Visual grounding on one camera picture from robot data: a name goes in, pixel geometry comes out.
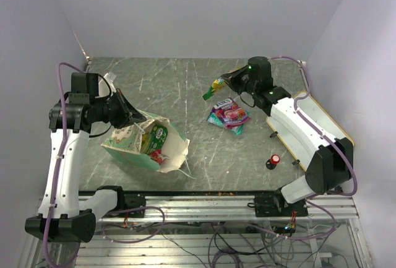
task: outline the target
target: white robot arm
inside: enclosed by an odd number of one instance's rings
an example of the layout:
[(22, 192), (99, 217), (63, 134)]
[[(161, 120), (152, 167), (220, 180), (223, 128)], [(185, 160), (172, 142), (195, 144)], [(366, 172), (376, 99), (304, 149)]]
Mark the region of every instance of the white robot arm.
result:
[(112, 92), (109, 86), (109, 94), (98, 97), (98, 74), (73, 73), (71, 85), (66, 104), (67, 129), (63, 155), (58, 155), (64, 139), (62, 109), (58, 103), (49, 113), (51, 161), (45, 195), (38, 215), (26, 219), (25, 230), (43, 238), (43, 226), (52, 206), (51, 241), (88, 242), (99, 219), (111, 210), (124, 209), (124, 194), (119, 186), (100, 187), (90, 199), (79, 204), (81, 169), (92, 124), (110, 122), (115, 128), (123, 128), (143, 122), (146, 118), (125, 99), (120, 89)]

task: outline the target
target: snack package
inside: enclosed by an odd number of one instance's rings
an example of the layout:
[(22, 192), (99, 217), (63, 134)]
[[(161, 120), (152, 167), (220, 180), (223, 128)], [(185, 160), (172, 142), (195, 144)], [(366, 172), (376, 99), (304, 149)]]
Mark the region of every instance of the snack package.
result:
[(219, 119), (226, 129), (233, 129), (235, 127), (242, 126), (246, 121), (250, 119), (249, 115), (234, 102), (232, 98), (227, 98), (223, 101), (218, 102), (210, 113), (207, 121), (216, 124), (215, 118)]
[(161, 164), (164, 160), (169, 160), (166, 155), (161, 153), (161, 148), (167, 136), (168, 129), (159, 124), (155, 124), (150, 133), (146, 133), (142, 136), (142, 148), (140, 152), (149, 155), (149, 157), (158, 164)]
[(148, 155), (153, 161), (156, 161), (158, 164), (161, 164), (165, 160), (169, 160), (169, 157), (162, 154), (161, 149), (153, 150)]
[(208, 100), (213, 94), (219, 90), (221, 90), (223, 87), (226, 86), (226, 83), (224, 79), (218, 78), (215, 81), (212, 82), (212, 85), (209, 87), (208, 91), (202, 96), (204, 100)]
[[(215, 124), (216, 126), (219, 126), (219, 127), (223, 126), (222, 121), (220, 121), (219, 118), (214, 115), (214, 113), (209, 114), (207, 121), (212, 124)], [(240, 135), (242, 133), (242, 130), (243, 130), (243, 124), (240, 126), (231, 128), (231, 131), (233, 131), (236, 135)]]

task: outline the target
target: black bracket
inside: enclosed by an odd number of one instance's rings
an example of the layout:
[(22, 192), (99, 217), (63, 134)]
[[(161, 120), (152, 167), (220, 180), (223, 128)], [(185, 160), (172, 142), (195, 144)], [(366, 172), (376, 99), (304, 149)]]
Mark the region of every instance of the black bracket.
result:
[(247, 205), (254, 208), (256, 217), (291, 217), (293, 210), (298, 217), (307, 217), (308, 210), (304, 200), (288, 204), (278, 191), (263, 192), (254, 197), (254, 203)]
[[(43, 215), (30, 217), (25, 221), (25, 231), (34, 237), (43, 239), (46, 218)], [(95, 233), (96, 218), (90, 209), (68, 218), (53, 218), (49, 225), (48, 241), (50, 242), (89, 242)]]
[[(126, 209), (139, 208), (146, 206), (146, 198), (140, 194), (125, 194)], [(144, 218), (144, 210), (130, 212), (129, 218)]]

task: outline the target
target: gray work surface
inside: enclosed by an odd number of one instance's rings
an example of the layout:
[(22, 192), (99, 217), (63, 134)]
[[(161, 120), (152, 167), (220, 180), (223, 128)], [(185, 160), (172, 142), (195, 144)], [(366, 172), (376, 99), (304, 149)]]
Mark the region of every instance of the gray work surface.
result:
[[(304, 174), (291, 163), (294, 158), (281, 141), (269, 138), (271, 128), (265, 113), (250, 108), (240, 98), (236, 103), (250, 112), (251, 119), (241, 135), (206, 121), (212, 107), (227, 97), (236, 98), (228, 87), (204, 101), (202, 94), (221, 74), (247, 59), (170, 59), (170, 58), (92, 58), (90, 72), (117, 75), (114, 85), (140, 110), (165, 116), (191, 140), (188, 164), (191, 179), (180, 171), (159, 173), (113, 159), (101, 143), (111, 134), (90, 140), (80, 179), (81, 190), (95, 190), (103, 185), (122, 186), (125, 190), (143, 191), (235, 191), (274, 190)], [(277, 85), (293, 96), (305, 90), (299, 67), (289, 61), (272, 62), (272, 76)], [(243, 99), (252, 104), (249, 95)], [(95, 124), (92, 134), (109, 124)], [(278, 154), (280, 163), (268, 170), (265, 162)]]

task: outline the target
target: white enclosure wall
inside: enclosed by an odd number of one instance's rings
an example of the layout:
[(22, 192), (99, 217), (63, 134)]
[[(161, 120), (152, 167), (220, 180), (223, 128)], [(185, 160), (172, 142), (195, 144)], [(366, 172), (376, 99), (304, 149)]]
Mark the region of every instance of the white enclosure wall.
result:
[(0, 36), (0, 266), (14, 268), (45, 190), (56, 63), (83, 67), (85, 57), (55, 0), (0, 0)]
[(341, 0), (58, 0), (90, 56), (307, 59)]
[(356, 142), (355, 196), (377, 267), (395, 267), (396, 0), (343, 0), (308, 61), (313, 94)]

